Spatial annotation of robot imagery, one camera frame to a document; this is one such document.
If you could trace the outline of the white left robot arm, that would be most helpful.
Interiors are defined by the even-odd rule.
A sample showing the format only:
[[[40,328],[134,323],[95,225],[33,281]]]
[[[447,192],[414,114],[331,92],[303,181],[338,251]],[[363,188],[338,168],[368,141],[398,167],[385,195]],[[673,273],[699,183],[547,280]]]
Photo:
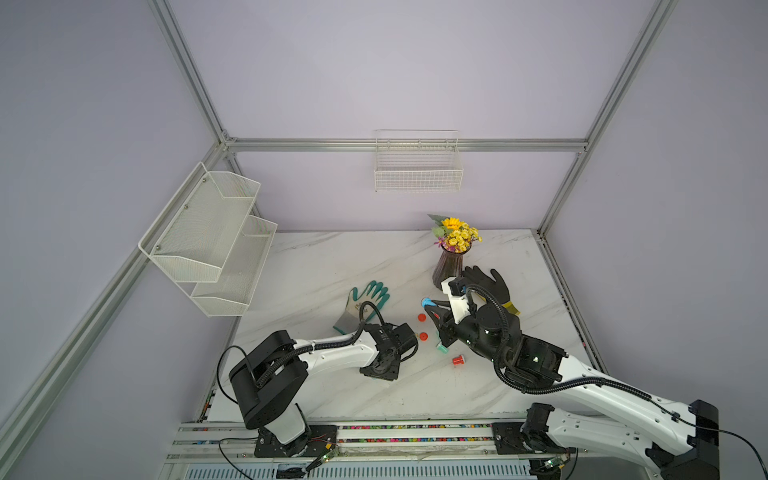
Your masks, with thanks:
[[[311,376],[355,369],[361,375],[395,381],[400,366],[418,351],[418,339],[406,323],[388,323],[370,301],[358,310],[351,332],[319,340],[292,338],[285,330],[270,334],[233,366],[227,378],[248,430],[266,430],[280,445],[304,441],[311,432],[295,402]]]

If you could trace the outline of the green grey work glove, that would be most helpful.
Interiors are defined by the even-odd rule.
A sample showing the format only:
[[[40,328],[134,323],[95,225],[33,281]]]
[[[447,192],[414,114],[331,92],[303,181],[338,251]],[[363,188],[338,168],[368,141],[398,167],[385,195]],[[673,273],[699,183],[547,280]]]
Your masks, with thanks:
[[[381,310],[389,298],[389,289],[376,280],[370,281],[361,289],[353,288],[348,294],[345,309],[335,322],[333,329],[341,335],[353,333],[360,323],[360,309],[365,302],[371,302]]]

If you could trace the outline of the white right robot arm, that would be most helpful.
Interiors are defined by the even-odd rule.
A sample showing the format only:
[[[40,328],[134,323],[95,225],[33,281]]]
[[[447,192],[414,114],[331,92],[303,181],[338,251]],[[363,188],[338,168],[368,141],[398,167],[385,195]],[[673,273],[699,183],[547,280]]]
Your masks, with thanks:
[[[441,344],[467,345],[491,361],[497,378],[535,397],[522,423],[493,425],[500,454],[568,455],[586,449],[646,468],[664,479],[720,476],[719,411],[646,393],[601,373],[565,350],[522,332],[518,318],[479,286],[444,281],[444,300],[422,307]],[[539,399],[560,396],[596,411],[587,417]]]

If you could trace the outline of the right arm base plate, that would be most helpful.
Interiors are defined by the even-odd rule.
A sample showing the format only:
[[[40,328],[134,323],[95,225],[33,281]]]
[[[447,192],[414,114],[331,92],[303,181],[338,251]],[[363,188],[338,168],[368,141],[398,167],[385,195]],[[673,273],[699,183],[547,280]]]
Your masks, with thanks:
[[[557,444],[547,427],[531,429],[524,422],[494,422],[492,438],[499,455],[573,454],[574,448]]]

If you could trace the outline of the black yellow work glove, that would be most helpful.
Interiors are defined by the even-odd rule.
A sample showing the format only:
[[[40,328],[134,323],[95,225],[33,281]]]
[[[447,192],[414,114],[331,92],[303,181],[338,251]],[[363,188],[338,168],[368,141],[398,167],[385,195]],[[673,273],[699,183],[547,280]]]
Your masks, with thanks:
[[[496,269],[486,274],[480,267],[465,267],[462,275],[471,284],[479,285],[489,292],[510,314],[519,316],[519,309],[512,303],[509,288]]]

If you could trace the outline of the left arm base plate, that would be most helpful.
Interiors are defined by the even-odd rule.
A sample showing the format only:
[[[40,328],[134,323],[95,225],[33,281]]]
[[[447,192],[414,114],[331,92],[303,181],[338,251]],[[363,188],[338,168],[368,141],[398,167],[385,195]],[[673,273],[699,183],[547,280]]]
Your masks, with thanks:
[[[338,427],[331,424],[309,424],[305,431],[287,444],[267,429],[258,432],[255,458],[319,457],[337,444]]]

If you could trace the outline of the white two-tier mesh shelf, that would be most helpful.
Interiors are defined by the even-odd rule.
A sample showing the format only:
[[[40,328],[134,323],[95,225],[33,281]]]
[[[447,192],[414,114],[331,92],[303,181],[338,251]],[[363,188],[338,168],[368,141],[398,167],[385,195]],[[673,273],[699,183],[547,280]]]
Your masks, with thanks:
[[[138,249],[208,317],[250,308],[277,232],[256,215],[261,184],[195,166]]]

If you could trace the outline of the aluminium front rail frame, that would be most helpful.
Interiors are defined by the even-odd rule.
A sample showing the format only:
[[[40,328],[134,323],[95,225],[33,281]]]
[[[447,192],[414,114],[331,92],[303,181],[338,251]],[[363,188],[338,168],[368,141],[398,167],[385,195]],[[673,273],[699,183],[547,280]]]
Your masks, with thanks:
[[[494,422],[506,416],[341,421],[337,444],[319,457],[255,458],[258,432],[239,423],[182,425],[162,479],[655,479],[634,463],[586,449],[573,454],[499,455]]]

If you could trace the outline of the dark glass flower vase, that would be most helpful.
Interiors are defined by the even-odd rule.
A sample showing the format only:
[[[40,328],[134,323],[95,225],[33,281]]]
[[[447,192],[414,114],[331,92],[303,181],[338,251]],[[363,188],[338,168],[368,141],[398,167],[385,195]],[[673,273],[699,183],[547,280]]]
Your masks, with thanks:
[[[442,282],[448,278],[455,278],[462,274],[464,268],[464,252],[454,252],[441,248],[441,255],[432,274],[432,283],[442,290]]]

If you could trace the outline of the yellow artificial flower bouquet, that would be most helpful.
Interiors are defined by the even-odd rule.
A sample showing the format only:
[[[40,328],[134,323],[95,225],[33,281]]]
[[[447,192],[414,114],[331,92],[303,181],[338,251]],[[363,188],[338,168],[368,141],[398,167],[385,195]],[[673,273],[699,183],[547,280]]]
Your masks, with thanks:
[[[435,244],[449,253],[464,254],[475,243],[482,241],[479,230],[459,218],[436,214],[429,214],[428,217],[434,223],[431,231]]]

